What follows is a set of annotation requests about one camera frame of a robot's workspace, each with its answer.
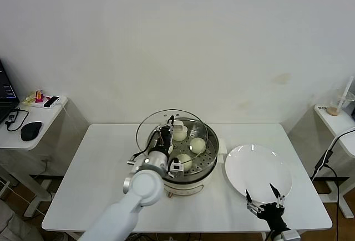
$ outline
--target white plate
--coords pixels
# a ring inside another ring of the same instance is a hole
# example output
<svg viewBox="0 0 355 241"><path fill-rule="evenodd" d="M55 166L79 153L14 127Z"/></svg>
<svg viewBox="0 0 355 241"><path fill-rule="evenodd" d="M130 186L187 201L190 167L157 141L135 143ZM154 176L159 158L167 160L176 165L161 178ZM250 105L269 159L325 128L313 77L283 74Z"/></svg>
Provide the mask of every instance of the white plate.
<svg viewBox="0 0 355 241"><path fill-rule="evenodd" d="M229 181L243 196L248 189L250 197L261 203L275 202L270 183L281 195L287 196L292 188L292 177L279 155L261 145L241 145L234 148L226 159Z"/></svg>

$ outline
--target laptop screen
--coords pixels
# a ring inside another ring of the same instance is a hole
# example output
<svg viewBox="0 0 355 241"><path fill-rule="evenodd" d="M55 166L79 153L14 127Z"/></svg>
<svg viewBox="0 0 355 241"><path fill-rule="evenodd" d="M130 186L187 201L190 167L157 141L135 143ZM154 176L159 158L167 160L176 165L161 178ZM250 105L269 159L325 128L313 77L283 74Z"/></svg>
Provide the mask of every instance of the laptop screen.
<svg viewBox="0 0 355 241"><path fill-rule="evenodd" d="M0 62L0 100L16 99L15 92L13 91L10 81L6 76L4 67Z"/></svg>

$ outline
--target wooden floor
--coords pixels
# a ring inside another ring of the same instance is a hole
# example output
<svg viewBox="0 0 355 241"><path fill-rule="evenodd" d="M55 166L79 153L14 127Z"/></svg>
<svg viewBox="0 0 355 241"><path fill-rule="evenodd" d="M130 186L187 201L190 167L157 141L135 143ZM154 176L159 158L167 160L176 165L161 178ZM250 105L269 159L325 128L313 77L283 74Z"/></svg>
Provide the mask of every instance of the wooden floor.
<svg viewBox="0 0 355 241"><path fill-rule="evenodd" d="M52 184L50 185L49 190L52 192L56 192L60 185L60 180L53 180ZM318 193L329 193L329 189L327 188L324 182L315 182L315 187ZM15 192L19 193L27 200L31 200L34 195L33 193L25 188L24 185L19 184L17 187L14 188ZM355 212L355 190L350 191L348 194L345 195L345 199L348 202L352 211ZM20 199L12 192L8 192L5 196L3 196L3 200L20 216L22 217L24 211L27 208L27 203ZM41 211L46 211L48 209L49 203L42 203L39 206ZM336 204L327 203L325 204L326 209L328 211L329 216L333 221L333 227L329 230L323 231L312 231L306 232L302 234L302 241L335 241L336 240ZM59 233L57 232L47 232L42 229L40 226L43 220L43 216L39 215L33 219L28 220L27 222L36 226L43 239L45 241L55 239ZM158 234L158 240L168 240L169 236L172 236L174 240L177 241L187 241L189 237L188 234ZM157 240L157 236L155 234L149 234L149 237ZM225 241L262 241L261 234L201 234L201 236L197 233L191 234L189 241L195 240L202 240L202 241L217 241L217 240L225 240ZM142 237L140 238L141 241L149 240L149 238ZM343 214L339 212L339 240L341 241L350 241L355 240L355 219L345 219Z"/></svg>

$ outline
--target red object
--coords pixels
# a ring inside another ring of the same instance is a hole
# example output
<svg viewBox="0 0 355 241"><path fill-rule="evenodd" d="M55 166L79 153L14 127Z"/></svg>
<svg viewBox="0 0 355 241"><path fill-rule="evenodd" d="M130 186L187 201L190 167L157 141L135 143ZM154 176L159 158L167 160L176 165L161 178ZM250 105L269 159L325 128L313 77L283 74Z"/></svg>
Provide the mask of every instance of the red object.
<svg viewBox="0 0 355 241"><path fill-rule="evenodd" d="M44 98L44 95L43 95L43 93L40 91L40 90L37 90L36 92L35 92L35 102L43 102L43 98Z"/></svg>

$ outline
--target straw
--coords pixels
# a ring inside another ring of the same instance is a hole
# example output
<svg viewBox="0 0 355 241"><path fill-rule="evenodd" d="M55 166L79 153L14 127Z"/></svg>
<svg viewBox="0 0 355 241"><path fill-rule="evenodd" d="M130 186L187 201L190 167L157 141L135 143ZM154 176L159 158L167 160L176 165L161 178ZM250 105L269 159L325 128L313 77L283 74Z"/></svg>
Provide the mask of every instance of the straw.
<svg viewBox="0 0 355 241"><path fill-rule="evenodd" d="M338 107L337 107L337 112L340 111L340 108L342 107L342 105L343 105L343 103L344 103L345 97L346 97L346 95L348 94L348 91L349 91L350 86L351 86L351 84L352 84L352 82L353 82L353 79L354 79L354 77L351 76L350 79L349 79L348 84L346 85L346 88L345 88L345 91L344 91L344 93L343 93L343 96L342 96L342 98L340 99L339 105L338 105Z"/></svg>

